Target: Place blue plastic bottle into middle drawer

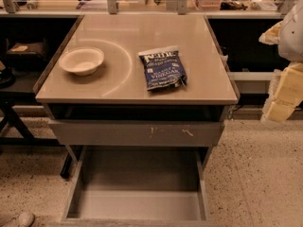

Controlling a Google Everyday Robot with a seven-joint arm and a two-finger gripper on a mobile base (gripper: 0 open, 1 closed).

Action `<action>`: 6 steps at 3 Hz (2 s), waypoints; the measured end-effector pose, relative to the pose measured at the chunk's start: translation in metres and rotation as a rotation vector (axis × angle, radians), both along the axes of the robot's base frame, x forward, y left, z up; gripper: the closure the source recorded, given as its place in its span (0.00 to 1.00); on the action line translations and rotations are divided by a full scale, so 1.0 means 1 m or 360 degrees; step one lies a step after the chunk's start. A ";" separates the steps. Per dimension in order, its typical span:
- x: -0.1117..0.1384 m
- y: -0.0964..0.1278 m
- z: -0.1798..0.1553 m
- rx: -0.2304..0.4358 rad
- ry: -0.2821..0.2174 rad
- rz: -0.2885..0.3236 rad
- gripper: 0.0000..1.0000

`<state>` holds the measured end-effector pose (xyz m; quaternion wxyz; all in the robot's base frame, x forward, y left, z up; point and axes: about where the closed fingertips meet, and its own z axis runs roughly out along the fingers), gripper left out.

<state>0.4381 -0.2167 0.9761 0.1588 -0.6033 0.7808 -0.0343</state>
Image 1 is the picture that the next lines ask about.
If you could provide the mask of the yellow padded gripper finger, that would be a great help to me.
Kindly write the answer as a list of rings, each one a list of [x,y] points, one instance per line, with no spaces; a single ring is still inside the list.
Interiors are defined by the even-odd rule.
[[[263,122],[284,122],[303,101],[303,63],[291,62],[283,71],[275,69],[262,108]]]

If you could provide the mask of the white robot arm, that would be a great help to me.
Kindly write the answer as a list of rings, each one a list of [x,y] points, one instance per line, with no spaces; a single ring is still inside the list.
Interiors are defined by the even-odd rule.
[[[285,69],[274,71],[261,118],[263,122],[284,122],[303,101],[303,0],[258,40],[276,44],[278,55],[290,62]]]

